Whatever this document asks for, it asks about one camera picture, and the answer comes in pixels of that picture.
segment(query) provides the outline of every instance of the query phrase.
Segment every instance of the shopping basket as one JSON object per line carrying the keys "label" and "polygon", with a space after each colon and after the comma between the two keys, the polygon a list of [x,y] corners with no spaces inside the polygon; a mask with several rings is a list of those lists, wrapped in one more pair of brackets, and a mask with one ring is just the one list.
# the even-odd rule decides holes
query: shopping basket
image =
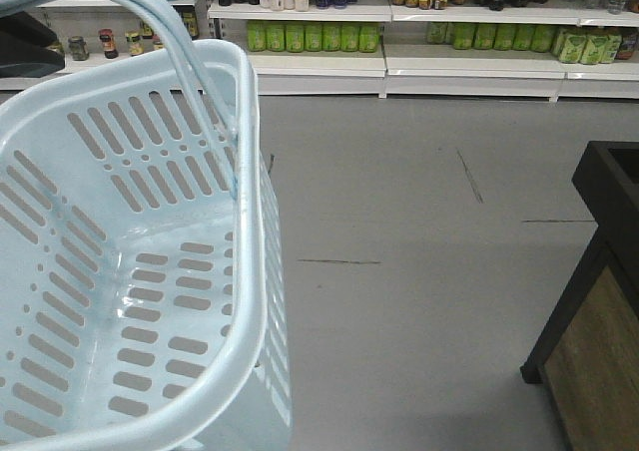
{"label": "shopping basket", "polygon": [[[45,1],[0,0],[0,15]],[[0,445],[284,450],[255,72],[231,43],[192,43],[165,0],[112,1],[167,48],[0,107]]]}

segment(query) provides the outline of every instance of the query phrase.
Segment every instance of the basket slot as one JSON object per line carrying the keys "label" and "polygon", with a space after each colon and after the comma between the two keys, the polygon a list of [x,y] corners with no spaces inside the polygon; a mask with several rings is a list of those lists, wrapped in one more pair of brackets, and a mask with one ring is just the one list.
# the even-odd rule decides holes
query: basket slot
{"label": "basket slot", "polygon": [[127,119],[127,115],[120,108],[120,105],[118,105],[116,102],[110,102],[108,107],[109,111],[116,119],[116,122],[120,126],[120,129],[124,133],[125,137],[129,139],[129,143],[131,144],[131,146],[136,150],[142,150],[144,148],[144,144]]}
{"label": "basket slot", "polygon": [[22,358],[20,366],[24,371],[43,383],[46,383],[64,393],[69,391],[69,381],[54,373],[51,369],[36,363],[29,358]]}
{"label": "basket slot", "polygon": [[41,353],[45,354],[46,356],[50,357],[51,359],[57,361],[58,363],[69,369],[72,369],[75,364],[71,356],[69,356],[67,353],[57,348],[53,344],[49,343],[48,341],[44,340],[37,334],[29,335],[29,344],[33,348],[37,349]]}
{"label": "basket slot", "polygon": [[47,329],[48,331],[51,331],[56,336],[62,338],[74,348],[80,346],[80,338],[76,334],[69,331],[63,325],[52,319],[50,316],[44,314],[43,312],[39,311],[38,313],[36,313],[36,321],[40,326]]}
{"label": "basket slot", "polygon": [[129,105],[131,105],[134,114],[136,114],[136,117],[140,121],[140,130],[144,130],[147,133],[147,136],[154,145],[162,145],[162,137],[158,129],[153,125],[154,122],[149,117],[149,114],[147,114],[147,109],[140,99],[138,97],[131,97],[129,99]]}
{"label": "basket slot", "polygon": [[42,299],[45,303],[58,311],[62,316],[66,317],[78,326],[84,326],[84,316],[68,306],[64,301],[59,299],[49,291],[42,293]]}
{"label": "basket slot", "polygon": [[184,351],[192,354],[205,354],[209,349],[209,345],[198,339],[184,338],[182,336],[174,336],[169,341],[169,347],[178,351]]}
{"label": "basket slot", "polygon": [[138,201],[135,199],[135,197],[133,196],[129,188],[125,185],[125,183],[119,176],[117,175],[112,176],[111,182],[113,182],[113,185],[116,186],[116,189],[118,189],[118,192],[120,192],[120,195],[122,195],[122,197],[127,202],[131,210],[133,210],[136,213],[139,213],[142,211],[142,206],[138,203]]}
{"label": "basket slot", "polygon": [[0,217],[12,226],[15,231],[22,234],[25,238],[31,241],[33,244],[38,244],[38,236],[31,231],[26,225],[20,222],[14,215],[12,215],[7,209],[5,209],[2,204],[0,204]]}
{"label": "basket slot", "polygon": [[114,396],[109,401],[109,409],[138,418],[149,412],[149,405],[122,396]]}
{"label": "basket slot", "polygon": [[7,411],[3,416],[4,422],[7,426],[11,426],[18,431],[22,431],[24,434],[32,436],[34,438],[44,438],[46,436],[53,436],[56,432],[44,426],[26,416],[16,413],[15,411]]}
{"label": "basket slot", "polygon": [[151,389],[153,381],[146,376],[140,376],[139,374],[128,373],[126,371],[119,371],[113,377],[113,382],[118,386],[134,389],[136,391],[148,391]]}

